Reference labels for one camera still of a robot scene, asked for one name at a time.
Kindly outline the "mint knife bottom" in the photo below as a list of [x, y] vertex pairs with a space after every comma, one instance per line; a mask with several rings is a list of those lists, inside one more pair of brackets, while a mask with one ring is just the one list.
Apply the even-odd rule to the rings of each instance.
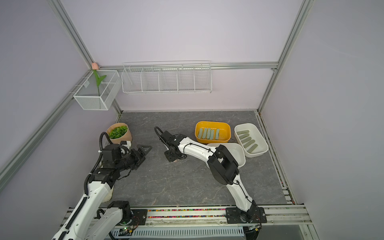
[[202, 134], [202, 139], [206, 139], [206, 137], [207, 137], [207, 129], [204, 128], [203, 129], [203, 134]]

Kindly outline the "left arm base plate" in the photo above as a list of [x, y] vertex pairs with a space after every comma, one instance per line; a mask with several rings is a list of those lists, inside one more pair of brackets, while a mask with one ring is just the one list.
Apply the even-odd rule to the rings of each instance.
[[123, 211], [123, 218], [119, 222], [121, 226], [144, 226], [147, 220], [147, 209], [133, 209], [128, 213]]

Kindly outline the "mint knife long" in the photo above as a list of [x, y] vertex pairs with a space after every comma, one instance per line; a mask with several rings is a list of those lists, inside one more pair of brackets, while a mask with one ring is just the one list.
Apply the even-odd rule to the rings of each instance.
[[199, 129], [198, 138], [201, 139], [204, 132], [204, 128]]

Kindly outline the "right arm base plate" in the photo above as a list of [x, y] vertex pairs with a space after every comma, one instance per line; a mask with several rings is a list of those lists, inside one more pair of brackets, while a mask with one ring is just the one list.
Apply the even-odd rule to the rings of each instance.
[[228, 224], [265, 224], [267, 217], [264, 208], [252, 207], [247, 212], [239, 208], [226, 208]]

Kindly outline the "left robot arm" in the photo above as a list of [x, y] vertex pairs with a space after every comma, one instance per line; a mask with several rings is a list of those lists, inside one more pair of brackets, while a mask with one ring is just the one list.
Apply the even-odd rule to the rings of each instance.
[[106, 132], [99, 138], [99, 158], [84, 181], [84, 194], [70, 217], [53, 236], [54, 240], [103, 240], [116, 225], [139, 224], [128, 201], [113, 201], [105, 211], [100, 209], [104, 198], [124, 171], [137, 170], [152, 146], [128, 147], [126, 141], [114, 144]]

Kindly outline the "mint knife short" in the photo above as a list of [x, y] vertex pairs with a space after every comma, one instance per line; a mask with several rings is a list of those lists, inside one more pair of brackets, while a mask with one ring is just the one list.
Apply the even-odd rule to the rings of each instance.
[[214, 130], [214, 129], [211, 129], [211, 132], [210, 132], [210, 140], [213, 140], [213, 139], [214, 139], [214, 136], [215, 136], [215, 130]]

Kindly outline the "yellow storage box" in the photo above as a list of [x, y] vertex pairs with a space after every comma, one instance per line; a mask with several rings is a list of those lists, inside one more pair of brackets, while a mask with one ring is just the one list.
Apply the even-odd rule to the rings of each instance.
[[[216, 129], [220, 129], [220, 138], [215, 140], [210, 139], [199, 139], [198, 133], [200, 128], [214, 129], [216, 135]], [[222, 122], [209, 122], [209, 121], [200, 121], [196, 124], [195, 127], [195, 137], [199, 143], [210, 144], [210, 143], [227, 143], [231, 139], [231, 127], [227, 123]]]

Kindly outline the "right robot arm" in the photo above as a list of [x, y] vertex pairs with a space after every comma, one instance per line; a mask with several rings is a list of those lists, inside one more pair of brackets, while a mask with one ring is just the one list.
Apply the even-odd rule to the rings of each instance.
[[173, 135], [154, 127], [156, 135], [166, 146], [165, 156], [169, 162], [186, 159], [188, 156], [205, 162], [214, 179], [227, 187], [235, 200], [234, 208], [226, 208], [228, 223], [262, 223], [262, 209], [249, 196], [242, 183], [239, 164], [224, 145], [209, 147], [193, 141], [191, 138], [178, 134]]

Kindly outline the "olive knife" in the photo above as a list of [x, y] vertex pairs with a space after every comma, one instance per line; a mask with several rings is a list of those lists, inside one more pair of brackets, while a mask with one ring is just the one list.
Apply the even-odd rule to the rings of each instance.
[[255, 140], [250, 140], [249, 142], [244, 144], [244, 148], [248, 148], [249, 146], [251, 146], [254, 143], [255, 143]]
[[254, 151], [257, 147], [258, 147], [258, 144], [253, 144], [253, 145], [247, 150], [247, 152], [252, 154], [253, 151]]
[[242, 135], [242, 134], [248, 134], [249, 133], [249, 130], [244, 130], [244, 131], [238, 131], [236, 132], [238, 135]]
[[246, 133], [246, 134], [241, 134], [241, 135], [239, 135], [239, 138], [240, 138], [240, 139], [244, 139], [244, 138], [247, 138], [247, 137], [249, 137], [249, 136], [250, 136], [250, 134]]
[[247, 137], [247, 138], [241, 140], [241, 143], [244, 144], [244, 143], [247, 143], [247, 142], [249, 142], [249, 141], [251, 141], [251, 140], [252, 140], [251, 137]]

